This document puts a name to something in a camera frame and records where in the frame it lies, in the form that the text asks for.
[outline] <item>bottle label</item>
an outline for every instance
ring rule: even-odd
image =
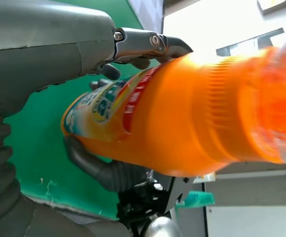
[[[148,69],[82,95],[65,115],[64,129],[86,138],[122,140],[131,133],[132,117],[137,103],[158,68]]]

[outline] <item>white wall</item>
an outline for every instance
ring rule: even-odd
[[[209,237],[286,237],[286,206],[207,207]]]
[[[201,0],[166,16],[164,34],[180,37],[194,51],[216,49],[286,26],[286,8],[262,16],[257,0]]]
[[[216,206],[286,206],[286,176],[217,179],[205,189]]]

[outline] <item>teal object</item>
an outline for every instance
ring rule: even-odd
[[[176,207],[196,208],[213,205],[214,203],[214,196],[212,193],[190,191],[184,201],[177,203]]]
[[[127,0],[58,1],[102,10],[110,15],[117,27],[142,29]],[[131,65],[115,66],[122,78],[140,71]],[[34,93],[22,111],[5,121],[11,125],[12,133],[5,144],[13,147],[10,161],[16,165],[17,178],[23,194],[55,206],[115,219],[117,194],[104,190],[69,162],[60,128],[67,107],[89,91],[91,81],[102,77],[85,76]]]

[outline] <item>black rubber finger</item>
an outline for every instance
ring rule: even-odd
[[[129,63],[132,64],[133,66],[136,68],[144,70],[144,69],[148,68],[151,62],[148,59],[133,58],[130,60]]]
[[[106,165],[105,162],[86,151],[79,139],[73,135],[66,136],[63,141],[70,161],[91,177],[96,177]]]
[[[111,80],[108,80],[108,79],[99,79],[98,80],[98,87],[102,87],[102,86],[105,86],[105,85],[108,85],[108,84],[111,84],[112,83],[112,81]]]
[[[92,90],[96,90],[97,88],[98,88],[98,82],[97,81],[92,81],[89,84],[89,87],[91,87],[91,89],[92,89]]]
[[[111,64],[105,64],[102,66],[101,74],[110,80],[117,80],[121,76],[121,72]]]

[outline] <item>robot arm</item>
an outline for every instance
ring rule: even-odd
[[[33,203],[20,192],[4,118],[49,85],[86,74],[119,73],[109,63],[146,68],[192,51],[181,40],[150,31],[115,29],[107,14],[46,0],[0,0],[0,237],[92,236],[88,229]]]

